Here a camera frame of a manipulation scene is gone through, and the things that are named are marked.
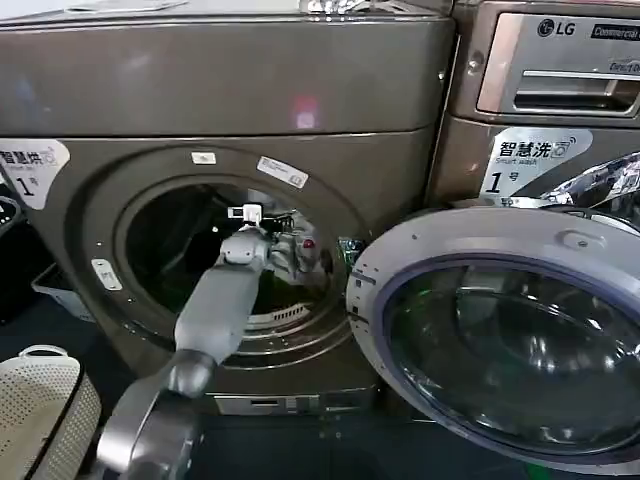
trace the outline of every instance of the white sticker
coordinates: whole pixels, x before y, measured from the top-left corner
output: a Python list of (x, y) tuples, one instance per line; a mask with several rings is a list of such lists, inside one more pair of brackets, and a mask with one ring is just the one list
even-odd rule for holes
[(500, 201), (552, 168), (586, 152), (589, 130), (512, 127), (496, 135), (480, 197)]
[(96, 272), (96, 275), (107, 290), (122, 290), (122, 284), (116, 273), (113, 271), (109, 260), (104, 258), (92, 258), (91, 266)]
[(296, 188), (304, 187), (309, 179), (309, 175), (303, 171), (269, 157), (260, 158), (258, 170)]
[(57, 140), (0, 139), (0, 163), (6, 177), (29, 207), (42, 210), (60, 169), (69, 161), (69, 150)]
[(198, 165), (215, 165), (216, 154), (213, 152), (191, 152), (191, 160)]

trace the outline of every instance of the washing machine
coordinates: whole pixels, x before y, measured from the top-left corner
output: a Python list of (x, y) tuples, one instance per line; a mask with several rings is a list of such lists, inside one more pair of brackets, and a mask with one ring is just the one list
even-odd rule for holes
[(472, 442), (637, 475), (640, 9), (459, 2), (454, 17), (426, 192), (449, 209), (359, 257), (355, 337), (403, 398)]
[(229, 414), (366, 407), (379, 382), (346, 279), (422, 201), (453, 41), (446, 15), (400, 2), (108, 0), (7, 20), (0, 162), (139, 375), (259, 205), (295, 268), (265, 272), (208, 395)]

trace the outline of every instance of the washing machine door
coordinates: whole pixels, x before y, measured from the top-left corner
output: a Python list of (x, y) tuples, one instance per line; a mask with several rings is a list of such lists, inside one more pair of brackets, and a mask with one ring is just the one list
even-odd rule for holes
[(355, 337), (423, 414), (500, 453), (640, 473), (640, 237), (478, 207), (397, 225), (347, 287)]

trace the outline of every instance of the white basket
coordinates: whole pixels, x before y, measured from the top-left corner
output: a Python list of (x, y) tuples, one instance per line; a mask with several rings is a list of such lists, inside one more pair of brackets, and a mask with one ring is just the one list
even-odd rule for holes
[(99, 418), (98, 394), (65, 350), (34, 345), (0, 363), (0, 477), (75, 479)]

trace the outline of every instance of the gray robotic arm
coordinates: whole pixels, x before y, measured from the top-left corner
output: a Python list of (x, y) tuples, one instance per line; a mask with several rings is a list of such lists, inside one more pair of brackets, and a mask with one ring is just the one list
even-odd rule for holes
[(240, 346), (267, 265), (269, 240), (256, 226), (227, 238), (178, 317), (176, 352), (158, 373), (133, 383), (98, 444), (98, 459), (122, 480), (177, 480), (199, 433), (194, 399), (215, 368)]

